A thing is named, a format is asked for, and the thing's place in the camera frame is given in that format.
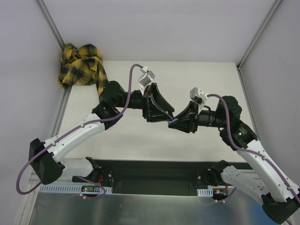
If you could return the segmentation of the purple nail polish bottle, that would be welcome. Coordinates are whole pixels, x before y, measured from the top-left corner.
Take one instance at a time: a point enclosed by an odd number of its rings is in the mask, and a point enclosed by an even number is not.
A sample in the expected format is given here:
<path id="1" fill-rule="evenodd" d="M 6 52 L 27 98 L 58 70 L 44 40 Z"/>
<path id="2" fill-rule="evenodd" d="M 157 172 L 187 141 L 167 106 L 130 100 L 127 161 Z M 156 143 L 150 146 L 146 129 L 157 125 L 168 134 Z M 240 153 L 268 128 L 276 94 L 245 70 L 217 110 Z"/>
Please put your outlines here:
<path id="1" fill-rule="evenodd" d="M 174 118 L 172 121 L 169 121 L 168 124 L 172 124 L 172 123 L 175 123 L 176 121 L 178 120 L 178 118 Z"/>

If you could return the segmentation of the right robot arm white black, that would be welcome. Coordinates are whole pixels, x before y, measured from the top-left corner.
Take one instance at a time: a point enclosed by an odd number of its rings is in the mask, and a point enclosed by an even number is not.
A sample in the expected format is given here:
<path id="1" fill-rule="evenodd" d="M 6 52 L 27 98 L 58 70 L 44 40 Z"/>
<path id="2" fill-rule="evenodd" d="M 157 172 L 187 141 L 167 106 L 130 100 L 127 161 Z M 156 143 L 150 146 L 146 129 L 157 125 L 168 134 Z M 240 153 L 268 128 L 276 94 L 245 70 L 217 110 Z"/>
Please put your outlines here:
<path id="1" fill-rule="evenodd" d="M 212 186 L 231 184 L 256 200 L 273 222 L 288 222 L 300 208 L 300 187 L 279 168 L 255 132 L 240 119 L 241 111 L 233 96 L 193 97 L 168 127 L 184 133 L 195 133 L 199 126 L 218 128 L 222 141 L 251 166 L 259 180 L 240 174 L 232 164 L 221 160 L 202 176 L 203 181 Z"/>

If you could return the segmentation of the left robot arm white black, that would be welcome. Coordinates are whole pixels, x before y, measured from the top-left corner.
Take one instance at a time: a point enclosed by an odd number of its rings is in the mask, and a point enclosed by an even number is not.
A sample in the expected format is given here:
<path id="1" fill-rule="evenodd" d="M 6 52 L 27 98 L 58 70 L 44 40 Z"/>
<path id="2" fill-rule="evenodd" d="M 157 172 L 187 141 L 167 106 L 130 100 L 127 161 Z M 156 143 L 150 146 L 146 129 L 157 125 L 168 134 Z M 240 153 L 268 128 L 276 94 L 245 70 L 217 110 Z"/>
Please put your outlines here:
<path id="1" fill-rule="evenodd" d="M 87 139 L 115 125 L 118 108 L 141 109 L 147 122 L 172 121 L 175 109 L 164 99 L 156 83 L 147 85 L 144 92 L 126 92 L 117 81 L 104 86 L 99 104 L 81 122 L 66 132 L 44 142 L 38 138 L 30 143 L 30 165 L 43 185 L 63 176 L 74 181 L 99 182 L 101 169 L 90 157 L 66 159 L 65 156 Z"/>

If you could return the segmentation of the yellow plaid shirt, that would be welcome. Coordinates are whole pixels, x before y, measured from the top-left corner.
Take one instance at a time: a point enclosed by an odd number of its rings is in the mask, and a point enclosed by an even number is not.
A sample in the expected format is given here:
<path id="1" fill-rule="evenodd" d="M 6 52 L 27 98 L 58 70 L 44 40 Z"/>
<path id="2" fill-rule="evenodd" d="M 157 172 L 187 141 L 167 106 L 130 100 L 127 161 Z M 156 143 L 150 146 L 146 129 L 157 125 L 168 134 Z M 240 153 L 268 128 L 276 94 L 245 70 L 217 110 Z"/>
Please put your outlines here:
<path id="1" fill-rule="evenodd" d="M 109 82 L 103 66 L 101 52 L 92 44 L 76 48 L 66 44 L 60 59 L 60 74 L 58 84 L 67 89 L 73 85 L 96 85 L 98 94 Z"/>

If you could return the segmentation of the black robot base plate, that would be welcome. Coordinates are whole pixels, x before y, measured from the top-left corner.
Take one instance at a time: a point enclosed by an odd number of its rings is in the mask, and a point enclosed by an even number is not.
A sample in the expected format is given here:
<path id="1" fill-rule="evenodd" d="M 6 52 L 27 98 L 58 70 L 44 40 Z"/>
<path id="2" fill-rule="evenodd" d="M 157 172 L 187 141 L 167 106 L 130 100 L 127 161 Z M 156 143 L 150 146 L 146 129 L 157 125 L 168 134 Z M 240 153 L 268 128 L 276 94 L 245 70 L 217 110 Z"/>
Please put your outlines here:
<path id="1" fill-rule="evenodd" d="M 213 162 L 92 160 L 84 178 L 114 194 L 196 196 L 208 186 L 224 186 Z"/>

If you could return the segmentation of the aluminium corner post right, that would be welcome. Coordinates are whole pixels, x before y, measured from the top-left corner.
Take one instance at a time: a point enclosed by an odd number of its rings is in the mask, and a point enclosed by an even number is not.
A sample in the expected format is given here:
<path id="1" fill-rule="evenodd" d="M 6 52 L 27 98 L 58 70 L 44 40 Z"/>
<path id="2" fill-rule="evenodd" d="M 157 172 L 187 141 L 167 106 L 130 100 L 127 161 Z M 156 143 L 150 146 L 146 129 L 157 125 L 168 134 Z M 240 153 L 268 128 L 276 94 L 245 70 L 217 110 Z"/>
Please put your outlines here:
<path id="1" fill-rule="evenodd" d="M 258 44 L 259 40 L 261 39 L 263 33 L 268 28 L 269 24 L 271 23 L 272 19 L 276 15 L 277 11 L 280 9 L 282 4 L 284 3 L 284 0 L 275 0 L 270 9 L 268 10 L 266 16 L 264 17 L 262 23 L 260 24 L 258 30 L 254 34 L 253 38 L 251 39 L 251 42 L 249 43 L 246 51 L 242 55 L 239 63 L 236 65 L 237 71 L 241 71 L 242 67 L 246 63 L 247 59 L 249 58 L 252 51 L 255 49 L 256 45 Z"/>

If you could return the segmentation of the aluminium corner post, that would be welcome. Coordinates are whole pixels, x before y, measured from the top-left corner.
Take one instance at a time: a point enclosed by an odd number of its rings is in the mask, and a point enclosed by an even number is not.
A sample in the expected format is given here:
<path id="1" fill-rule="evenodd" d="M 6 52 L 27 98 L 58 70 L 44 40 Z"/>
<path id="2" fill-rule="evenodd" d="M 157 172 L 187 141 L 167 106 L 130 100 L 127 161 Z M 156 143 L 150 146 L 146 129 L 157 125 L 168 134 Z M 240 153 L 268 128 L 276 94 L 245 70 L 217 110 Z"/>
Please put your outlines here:
<path id="1" fill-rule="evenodd" d="M 50 14 L 49 9 L 47 8 L 44 0 L 35 0 L 37 6 L 39 7 L 42 16 L 44 17 L 52 35 L 54 36 L 55 41 L 57 42 L 61 51 L 63 51 L 65 43 L 63 38 Z"/>
<path id="2" fill-rule="evenodd" d="M 241 71 L 242 67 L 246 63 L 247 59 L 249 58 L 252 51 L 255 49 L 256 45 L 258 44 L 259 40 L 261 39 L 263 33 L 268 28 L 269 24 L 271 23 L 272 19 L 276 15 L 277 11 L 280 9 L 282 4 L 284 3 L 284 0 L 275 0 L 270 9 L 268 10 L 266 16 L 264 17 L 262 23 L 260 24 L 258 30 L 254 34 L 253 38 L 251 39 L 251 42 L 249 43 L 246 51 L 242 55 L 239 63 L 236 65 L 237 71 Z"/>

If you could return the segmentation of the aluminium corner post left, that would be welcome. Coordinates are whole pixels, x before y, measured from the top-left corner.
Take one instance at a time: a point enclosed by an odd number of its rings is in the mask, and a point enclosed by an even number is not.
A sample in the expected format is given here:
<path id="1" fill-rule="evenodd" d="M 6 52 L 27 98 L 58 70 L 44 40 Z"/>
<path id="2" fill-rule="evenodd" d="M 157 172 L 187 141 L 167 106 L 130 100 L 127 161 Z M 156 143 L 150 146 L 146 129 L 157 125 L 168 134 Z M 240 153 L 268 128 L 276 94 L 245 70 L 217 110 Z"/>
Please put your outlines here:
<path id="1" fill-rule="evenodd" d="M 54 36 L 55 41 L 57 42 L 61 51 L 63 51 L 65 43 L 63 38 L 50 14 L 49 9 L 47 8 L 44 0 L 35 0 L 37 6 L 39 7 L 42 16 L 44 17 L 52 35 Z"/>

